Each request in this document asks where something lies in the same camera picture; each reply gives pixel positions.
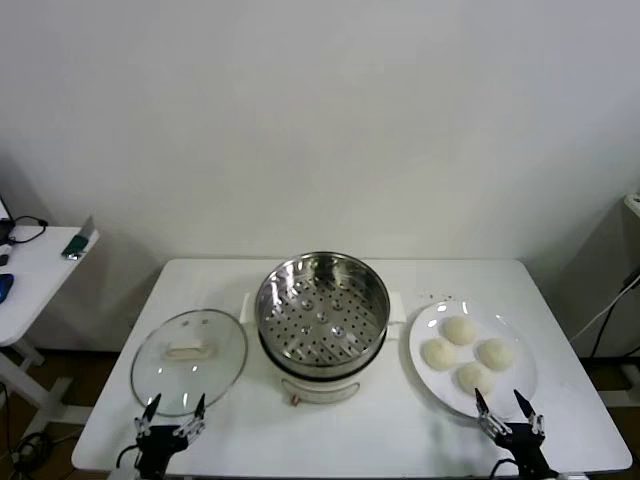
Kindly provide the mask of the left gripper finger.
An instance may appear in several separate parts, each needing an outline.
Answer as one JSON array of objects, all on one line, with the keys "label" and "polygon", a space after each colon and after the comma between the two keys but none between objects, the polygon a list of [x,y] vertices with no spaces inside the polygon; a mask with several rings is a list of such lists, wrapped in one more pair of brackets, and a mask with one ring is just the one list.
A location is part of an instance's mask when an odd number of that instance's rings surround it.
[{"label": "left gripper finger", "polygon": [[147,403],[142,416],[134,419],[137,442],[148,441],[157,433],[156,427],[152,425],[152,420],[156,414],[161,397],[162,394],[158,393]]},{"label": "left gripper finger", "polygon": [[193,417],[173,432],[174,437],[184,440],[186,443],[192,443],[202,433],[205,428],[205,400],[205,394],[202,394]]}]

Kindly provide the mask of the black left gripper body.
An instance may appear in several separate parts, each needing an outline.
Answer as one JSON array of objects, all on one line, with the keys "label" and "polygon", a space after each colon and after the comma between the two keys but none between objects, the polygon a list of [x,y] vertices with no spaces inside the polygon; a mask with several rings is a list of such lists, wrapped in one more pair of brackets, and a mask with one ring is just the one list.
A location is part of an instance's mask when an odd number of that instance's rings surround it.
[{"label": "black left gripper body", "polygon": [[134,466],[140,478],[164,478],[171,458],[185,451],[195,438],[193,426],[152,425],[136,429],[139,455]]}]

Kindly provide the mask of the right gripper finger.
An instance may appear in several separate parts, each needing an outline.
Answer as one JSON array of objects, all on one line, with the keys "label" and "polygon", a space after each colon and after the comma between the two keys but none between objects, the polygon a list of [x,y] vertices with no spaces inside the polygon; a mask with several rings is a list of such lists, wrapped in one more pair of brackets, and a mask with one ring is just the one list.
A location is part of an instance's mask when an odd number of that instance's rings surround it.
[{"label": "right gripper finger", "polygon": [[526,418],[526,423],[517,423],[514,434],[518,441],[543,441],[545,439],[544,416],[538,414],[530,401],[517,389],[514,390],[517,403]]},{"label": "right gripper finger", "polygon": [[478,388],[475,389],[476,408],[478,410],[478,424],[481,430],[492,440],[511,434],[511,429],[489,409]]}]

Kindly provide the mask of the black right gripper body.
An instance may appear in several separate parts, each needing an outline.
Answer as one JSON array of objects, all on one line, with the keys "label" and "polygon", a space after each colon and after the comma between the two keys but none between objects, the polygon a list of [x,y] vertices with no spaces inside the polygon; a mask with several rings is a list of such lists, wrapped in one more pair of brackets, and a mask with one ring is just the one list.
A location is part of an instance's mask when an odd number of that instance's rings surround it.
[{"label": "black right gripper body", "polygon": [[497,433],[494,443],[511,453],[520,479],[557,479],[541,451],[545,435],[534,433],[527,423],[507,423],[506,434]]}]

